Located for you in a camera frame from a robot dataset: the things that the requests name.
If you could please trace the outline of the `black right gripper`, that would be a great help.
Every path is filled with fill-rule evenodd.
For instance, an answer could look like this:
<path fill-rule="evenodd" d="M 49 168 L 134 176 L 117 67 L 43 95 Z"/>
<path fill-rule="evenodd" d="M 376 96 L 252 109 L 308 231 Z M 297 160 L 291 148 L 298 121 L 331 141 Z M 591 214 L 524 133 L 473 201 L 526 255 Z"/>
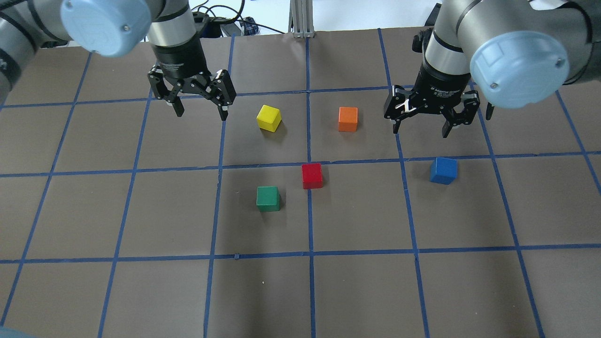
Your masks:
<path fill-rule="evenodd" d="M 463 92 L 470 79 L 470 73 L 447 74 L 423 63 L 411 91 L 400 85 L 391 86 L 384 104 L 384 118 L 392 122 L 393 133 L 397 134 L 406 118 L 420 113 L 442 114 L 445 123 L 441 134 L 447 138 L 453 128 L 472 124 L 479 109 L 477 90 Z M 459 103 L 463 109 L 458 113 L 455 107 Z"/>

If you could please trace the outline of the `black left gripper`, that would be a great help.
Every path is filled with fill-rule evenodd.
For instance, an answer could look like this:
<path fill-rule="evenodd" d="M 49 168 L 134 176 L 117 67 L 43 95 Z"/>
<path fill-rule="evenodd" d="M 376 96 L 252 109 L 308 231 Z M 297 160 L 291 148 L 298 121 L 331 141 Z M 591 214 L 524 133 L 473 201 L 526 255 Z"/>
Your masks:
<path fill-rule="evenodd" d="M 148 81 L 156 99 L 170 104 L 176 116 L 185 111 L 179 93 L 200 94 L 217 105 L 221 121 L 228 117 L 228 107 L 237 96 L 228 70 L 218 70 L 214 77 L 202 49 L 201 40 L 191 40 L 177 46 L 153 45 L 157 65 L 148 72 Z"/>

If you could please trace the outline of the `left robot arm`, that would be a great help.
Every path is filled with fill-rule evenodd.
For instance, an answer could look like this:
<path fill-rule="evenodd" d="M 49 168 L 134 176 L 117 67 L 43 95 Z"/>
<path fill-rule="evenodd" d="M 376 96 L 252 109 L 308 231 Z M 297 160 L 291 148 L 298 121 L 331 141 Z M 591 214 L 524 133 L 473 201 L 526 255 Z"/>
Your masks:
<path fill-rule="evenodd" d="M 186 0 L 3 0 L 1 2 L 1 100 L 41 48 L 75 41 L 105 57 L 131 52 L 144 38 L 156 56 L 148 81 L 156 99 L 184 113 L 180 94 L 217 106 L 222 121 L 236 98 L 226 70 L 211 73 L 201 45 L 208 16 Z"/>

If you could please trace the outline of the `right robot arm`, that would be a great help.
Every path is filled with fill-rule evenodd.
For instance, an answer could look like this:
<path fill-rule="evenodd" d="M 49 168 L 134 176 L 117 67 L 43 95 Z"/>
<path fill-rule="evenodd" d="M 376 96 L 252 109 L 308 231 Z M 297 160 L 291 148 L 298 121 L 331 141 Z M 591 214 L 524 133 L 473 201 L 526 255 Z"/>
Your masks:
<path fill-rule="evenodd" d="M 523 108 L 560 86 L 600 80 L 600 2 L 561 0 L 536 9 L 529 0 L 445 0 L 434 26 L 414 36 L 422 63 L 412 89 L 393 85 L 384 118 L 398 133 L 406 118 L 445 118 L 442 137 L 472 124 L 487 101 Z"/>

